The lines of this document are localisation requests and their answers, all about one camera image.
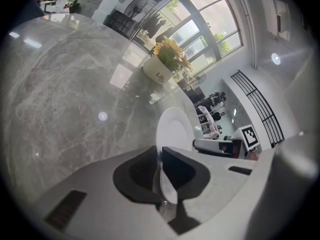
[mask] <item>marble table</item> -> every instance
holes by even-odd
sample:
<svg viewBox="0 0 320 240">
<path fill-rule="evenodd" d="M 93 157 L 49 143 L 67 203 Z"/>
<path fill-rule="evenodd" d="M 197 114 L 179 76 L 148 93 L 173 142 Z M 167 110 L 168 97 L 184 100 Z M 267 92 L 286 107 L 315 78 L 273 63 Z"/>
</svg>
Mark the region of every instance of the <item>marble table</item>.
<svg viewBox="0 0 320 240">
<path fill-rule="evenodd" d="M 132 52 L 127 39 L 78 14 L 33 19 L 5 38 L 1 163 L 21 200 L 34 203 L 89 163 L 154 145 L 172 106 L 203 137 L 185 93 L 146 78 Z"/>
</svg>

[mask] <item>white flower pot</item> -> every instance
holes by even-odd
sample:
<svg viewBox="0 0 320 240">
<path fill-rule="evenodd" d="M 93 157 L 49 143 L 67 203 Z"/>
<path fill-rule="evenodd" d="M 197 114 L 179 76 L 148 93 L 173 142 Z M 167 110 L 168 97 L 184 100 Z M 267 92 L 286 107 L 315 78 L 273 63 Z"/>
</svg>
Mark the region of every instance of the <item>white flower pot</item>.
<svg viewBox="0 0 320 240">
<path fill-rule="evenodd" d="M 159 85 L 163 85 L 172 78 L 172 72 L 159 60 L 157 55 L 151 56 L 143 64 L 144 74 Z"/>
</svg>

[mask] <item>metal bar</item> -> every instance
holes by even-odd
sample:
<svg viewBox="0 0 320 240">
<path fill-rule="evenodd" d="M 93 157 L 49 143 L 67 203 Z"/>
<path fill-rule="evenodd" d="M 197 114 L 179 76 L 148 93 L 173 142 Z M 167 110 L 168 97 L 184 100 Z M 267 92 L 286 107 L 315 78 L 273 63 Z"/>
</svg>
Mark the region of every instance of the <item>metal bar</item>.
<svg viewBox="0 0 320 240">
<path fill-rule="evenodd" d="M 256 103 L 256 101 L 254 100 L 254 98 L 252 98 L 252 96 L 248 96 L 248 98 L 249 98 L 249 100 L 251 101 L 252 105 L 254 106 L 255 110 L 258 112 L 258 115 L 259 115 L 259 117 L 260 117 L 260 119 L 261 119 L 261 121 L 262 121 L 263 119 L 262 119 L 261 116 L 263 116 L 263 113 L 262 113 L 260 107 L 258 106 L 258 104 Z"/>
<path fill-rule="evenodd" d="M 197 26 L 197 28 L 202 32 L 202 35 L 207 42 L 208 46 L 210 46 L 214 52 L 215 59 L 217 61 L 221 60 L 221 54 L 218 48 L 218 45 L 214 39 L 214 35 L 212 34 L 207 22 L 202 17 L 201 13 L 195 7 L 195 5 L 190 0 L 179 0 L 181 4 L 191 13 L 192 19 Z"/>
<path fill-rule="evenodd" d="M 250 91 L 248 94 L 246 94 L 247 96 L 254 93 L 256 90 Z"/>
<path fill-rule="evenodd" d="M 247 92 L 247 93 L 249 93 L 250 91 L 251 91 L 251 89 L 246 85 L 246 83 L 241 79 L 241 77 L 237 74 L 236 76 L 235 76 L 235 78 L 236 79 L 238 79 L 238 81 L 241 83 L 241 85 L 245 88 L 245 91 Z"/>
<path fill-rule="evenodd" d="M 225 2 L 226 2 L 226 5 L 229 7 L 229 10 L 231 12 L 231 15 L 232 15 L 232 18 L 233 18 L 233 21 L 234 21 L 234 24 L 235 24 L 235 27 L 236 27 L 237 30 L 239 30 L 239 25 L 238 25 L 238 22 L 236 21 L 235 12 L 234 12 L 231 4 L 229 3 L 229 0 L 225 0 Z"/>
<path fill-rule="evenodd" d="M 201 51 L 197 52 L 195 55 L 193 55 L 191 58 L 189 58 L 189 62 L 193 62 L 195 59 L 199 58 L 202 54 L 209 51 L 211 48 L 209 46 L 203 48 Z"/>
<path fill-rule="evenodd" d="M 181 49 L 185 49 L 186 47 L 188 47 L 189 45 L 191 45 L 192 43 L 194 43 L 196 40 L 198 40 L 201 36 L 202 36 L 201 32 L 198 31 L 198 32 L 195 33 L 193 36 L 191 36 L 189 39 L 187 39 L 186 41 L 184 41 L 179 47 L 180 47 Z"/>
<path fill-rule="evenodd" d="M 262 110 L 263 110 L 263 112 L 264 112 L 264 114 L 265 114 L 265 116 L 263 115 L 263 118 L 267 118 L 268 115 L 270 115 L 270 113 L 269 113 L 268 109 L 267 109 L 265 106 L 262 106 L 262 104 L 260 103 L 260 97 L 258 96 L 258 98 L 257 98 L 257 96 L 255 96 L 255 94 L 256 94 L 256 93 L 253 93 L 252 96 L 255 97 L 255 99 L 259 102 L 259 104 L 260 104 L 260 106 L 261 106 L 261 108 L 262 108 Z"/>
<path fill-rule="evenodd" d="M 233 78 L 235 75 L 239 74 L 240 70 L 238 69 L 238 72 L 233 74 L 232 76 L 230 76 L 231 78 Z"/>
<path fill-rule="evenodd" d="M 238 74 L 238 77 L 245 83 L 245 86 L 248 86 L 248 89 L 251 91 L 254 91 L 254 90 L 256 90 L 257 88 L 255 87 L 255 86 L 250 86 L 250 83 L 248 83 L 248 81 L 246 81 L 246 79 L 245 78 L 243 78 L 242 77 L 242 75 L 239 73 Z"/>
<path fill-rule="evenodd" d="M 216 44 L 220 44 L 222 41 L 226 40 L 227 38 L 233 36 L 235 33 L 238 33 L 239 31 L 238 30 L 235 30 L 227 35 L 225 35 L 223 38 L 219 39 L 218 41 L 216 41 Z"/>
<path fill-rule="evenodd" d="M 264 121 L 268 120 L 269 118 L 271 118 L 271 117 L 273 117 L 273 116 L 274 116 L 274 114 L 269 115 L 266 119 L 263 119 L 263 120 L 262 120 L 262 122 L 264 122 Z"/>
<path fill-rule="evenodd" d="M 271 124 L 271 128 L 272 128 L 272 131 L 273 131 L 273 133 L 274 133 L 274 137 L 275 137 L 275 140 L 276 141 L 274 141 L 275 143 L 277 143 L 277 135 L 276 135 L 276 132 L 275 132 L 275 130 L 274 130 L 274 128 L 273 128 L 273 126 L 272 126 L 272 124 Z"/>
<path fill-rule="evenodd" d="M 252 81 L 244 73 L 242 73 L 240 70 L 238 70 L 237 73 L 233 74 L 231 76 L 231 78 L 238 84 L 238 86 L 242 89 L 242 91 L 244 91 L 244 89 L 242 87 L 244 85 L 240 82 L 239 79 L 241 79 L 242 82 L 245 81 L 248 84 L 250 84 L 249 85 L 250 88 L 255 89 L 251 93 L 248 93 L 247 97 L 248 98 L 250 97 L 249 100 L 251 101 L 251 103 L 253 104 L 253 106 L 257 110 L 257 112 L 259 110 L 261 115 L 263 115 L 263 113 L 262 113 L 262 110 L 263 110 L 263 112 L 265 113 L 266 118 L 263 120 L 261 119 L 261 121 L 263 122 L 263 125 L 268 133 L 268 137 L 269 137 L 271 145 L 274 145 L 274 144 L 278 143 L 279 141 L 284 140 L 285 138 L 283 135 L 283 131 L 281 129 L 281 126 L 278 122 L 276 115 L 274 114 L 274 112 L 273 112 L 272 108 L 270 107 L 269 103 L 267 102 L 266 98 L 257 89 L 257 87 L 252 83 Z"/>
<path fill-rule="evenodd" d="M 239 86 L 239 87 L 242 89 L 242 91 L 246 94 L 248 91 L 247 91 L 246 87 L 241 83 L 241 81 L 237 78 L 237 75 L 234 76 L 234 79 L 233 79 L 233 80 L 236 81 L 235 79 L 238 81 L 238 82 L 236 82 L 236 83 L 238 84 L 238 86 Z"/>
<path fill-rule="evenodd" d="M 209 3 L 205 7 L 202 7 L 201 9 L 199 9 L 199 12 L 201 12 L 202 10 L 204 10 L 204 9 L 208 8 L 209 6 L 212 6 L 212 5 L 214 5 L 214 4 L 216 4 L 216 3 L 220 2 L 220 1 L 222 1 L 222 0 L 217 0 L 217 1 L 214 1 L 212 3 Z"/>
<path fill-rule="evenodd" d="M 281 141 L 281 136 L 280 136 L 280 134 L 279 134 L 279 131 L 278 131 L 278 128 L 277 128 L 277 124 L 275 123 L 275 121 L 274 121 L 274 118 L 275 118 L 276 116 L 275 115 L 273 115 L 273 117 L 271 117 L 271 119 L 272 119 L 272 122 L 273 122 L 273 124 L 274 124 L 274 126 L 275 126 L 275 130 L 276 130 L 276 134 L 278 135 L 278 139 L 279 139 L 279 141 Z"/>
<path fill-rule="evenodd" d="M 266 127 L 266 125 L 265 125 L 265 122 L 263 122 L 263 126 L 264 126 L 264 129 L 265 129 L 265 131 L 266 131 L 266 135 L 268 135 L 270 144 L 271 144 L 271 146 L 272 146 L 272 143 L 273 143 L 273 142 L 272 142 L 271 139 L 270 139 L 270 134 L 268 133 L 267 127 Z"/>
</svg>

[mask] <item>white wall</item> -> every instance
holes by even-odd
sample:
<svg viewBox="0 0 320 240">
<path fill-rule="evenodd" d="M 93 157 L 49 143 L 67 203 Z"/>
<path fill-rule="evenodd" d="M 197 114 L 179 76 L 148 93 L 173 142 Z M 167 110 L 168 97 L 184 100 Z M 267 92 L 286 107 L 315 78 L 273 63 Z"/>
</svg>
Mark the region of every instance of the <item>white wall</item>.
<svg viewBox="0 0 320 240">
<path fill-rule="evenodd" d="M 319 54 L 314 53 L 285 92 L 301 131 L 317 131 L 319 122 Z"/>
<path fill-rule="evenodd" d="M 218 126 L 222 127 L 222 134 L 219 134 L 219 140 L 223 141 L 224 136 L 233 134 L 236 130 L 231 122 L 230 116 L 225 111 L 225 115 L 221 116 L 219 121 L 215 122 Z"/>
<path fill-rule="evenodd" d="M 300 130 L 296 119 L 282 88 L 278 86 L 273 78 L 259 68 L 245 67 L 240 70 L 253 82 L 269 103 L 281 126 L 284 138 L 287 139 L 298 134 Z"/>
<path fill-rule="evenodd" d="M 203 71 L 206 74 L 206 80 L 200 85 L 200 88 L 204 95 L 208 97 L 213 92 L 216 92 L 216 85 L 222 79 L 229 78 L 238 69 L 248 66 L 249 56 L 247 47 L 242 46 Z"/>
<path fill-rule="evenodd" d="M 271 148 L 270 140 L 266 132 L 265 126 L 262 123 L 258 112 L 255 107 L 252 105 L 251 101 L 247 98 L 246 94 L 241 90 L 237 83 L 231 78 L 226 77 L 224 82 L 228 85 L 230 90 L 236 95 L 239 99 L 239 102 L 242 104 L 245 112 L 249 116 L 252 125 L 256 131 L 257 137 L 260 141 L 261 149 L 267 150 Z"/>
<path fill-rule="evenodd" d="M 262 0 L 248 0 L 248 4 L 255 27 L 257 64 L 280 85 L 282 91 L 285 91 L 309 58 L 315 41 L 311 31 L 303 28 L 301 10 L 295 2 L 293 0 L 276 1 L 281 1 L 287 6 L 290 19 L 287 22 L 287 29 L 290 32 L 289 41 L 268 31 Z M 280 65 L 273 63 L 272 53 L 279 55 Z"/>
</svg>

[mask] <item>ceiling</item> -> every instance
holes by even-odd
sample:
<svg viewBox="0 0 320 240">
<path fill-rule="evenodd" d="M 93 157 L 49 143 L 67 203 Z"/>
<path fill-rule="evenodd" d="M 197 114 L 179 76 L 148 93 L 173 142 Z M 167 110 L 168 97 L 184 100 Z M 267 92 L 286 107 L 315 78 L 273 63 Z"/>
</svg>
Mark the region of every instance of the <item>ceiling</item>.
<svg viewBox="0 0 320 240">
<path fill-rule="evenodd" d="M 309 59 L 315 42 L 311 32 L 304 30 L 302 14 L 292 0 L 273 1 L 286 7 L 289 41 L 268 31 L 267 23 L 271 19 L 265 14 L 263 0 L 248 0 L 248 4 L 256 33 L 257 65 L 285 90 Z M 279 55 L 280 65 L 271 60 L 272 53 Z"/>
</svg>

